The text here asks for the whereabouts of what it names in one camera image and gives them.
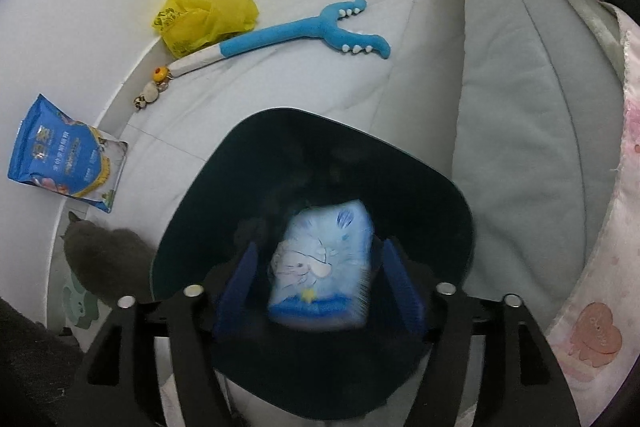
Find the pink cartoon print blanket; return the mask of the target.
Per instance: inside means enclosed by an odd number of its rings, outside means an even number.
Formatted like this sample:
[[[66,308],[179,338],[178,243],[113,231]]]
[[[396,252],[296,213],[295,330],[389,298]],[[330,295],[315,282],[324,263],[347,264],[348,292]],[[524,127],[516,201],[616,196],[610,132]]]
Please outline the pink cartoon print blanket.
[[[623,49],[620,162],[591,258],[547,334],[583,426],[600,419],[639,356],[639,25],[608,9]]]

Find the blue plush slingshot toy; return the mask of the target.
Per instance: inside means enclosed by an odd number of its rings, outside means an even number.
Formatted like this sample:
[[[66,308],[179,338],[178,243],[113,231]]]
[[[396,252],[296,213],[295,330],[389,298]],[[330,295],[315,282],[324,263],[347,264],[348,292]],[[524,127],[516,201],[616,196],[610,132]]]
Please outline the blue plush slingshot toy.
[[[390,57],[392,48],[382,36],[357,34],[338,26],[340,20],[356,16],[365,9],[366,0],[329,4],[316,16],[254,30],[180,58],[167,66],[167,75],[169,78],[177,78],[230,57],[298,39],[321,40],[330,48],[343,53],[375,52],[386,60]]]

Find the yellow plastic bag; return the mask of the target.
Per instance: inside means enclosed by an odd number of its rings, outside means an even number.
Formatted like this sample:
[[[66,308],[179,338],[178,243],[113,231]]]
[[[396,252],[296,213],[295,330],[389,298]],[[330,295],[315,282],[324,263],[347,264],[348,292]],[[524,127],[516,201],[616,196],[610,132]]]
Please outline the yellow plastic bag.
[[[259,11],[254,0],[166,0],[153,29],[175,58],[252,31]]]

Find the blue snack bag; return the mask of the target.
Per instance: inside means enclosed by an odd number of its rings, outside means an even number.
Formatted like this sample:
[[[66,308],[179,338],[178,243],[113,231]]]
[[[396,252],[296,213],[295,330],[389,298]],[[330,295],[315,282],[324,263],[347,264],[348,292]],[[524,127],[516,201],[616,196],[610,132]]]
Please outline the blue snack bag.
[[[8,178],[112,211],[128,144],[70,118],[45,96],[18,128]]]

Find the dark teal trash bin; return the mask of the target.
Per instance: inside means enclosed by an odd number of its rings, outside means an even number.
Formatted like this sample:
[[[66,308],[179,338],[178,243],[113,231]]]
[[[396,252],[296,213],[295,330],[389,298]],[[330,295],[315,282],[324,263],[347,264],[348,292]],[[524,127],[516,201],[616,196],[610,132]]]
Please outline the dark teal trash bin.
[[[380,407],[431,347],[432,288],[459,284],[473,223],[447,178],[294,108],[245,118],[160,240],[154,296],[202,284],[214,369],[318,421]]]

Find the blue tissue packet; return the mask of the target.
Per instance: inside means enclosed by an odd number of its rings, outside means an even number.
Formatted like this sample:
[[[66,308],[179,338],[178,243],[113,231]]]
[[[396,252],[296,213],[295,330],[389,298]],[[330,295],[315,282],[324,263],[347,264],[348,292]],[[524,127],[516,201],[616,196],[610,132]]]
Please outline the blue tissue packet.
[[[366,323],[373,225],[359,200],[297,213],[270,262],[272,321],[302,331]]]

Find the small duck keychain toys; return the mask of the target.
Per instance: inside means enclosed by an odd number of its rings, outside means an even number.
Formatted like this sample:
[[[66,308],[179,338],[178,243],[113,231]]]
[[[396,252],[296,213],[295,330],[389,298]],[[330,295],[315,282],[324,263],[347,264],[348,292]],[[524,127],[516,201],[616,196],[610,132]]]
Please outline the small duck keychain toys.
[[[139,110],[154,104],[160,95],[168,89],[170,80],[171,75],[167,66],[154,69],[151,80],[145,83],[140,94],[134,98],[134,109],[139,112]]]

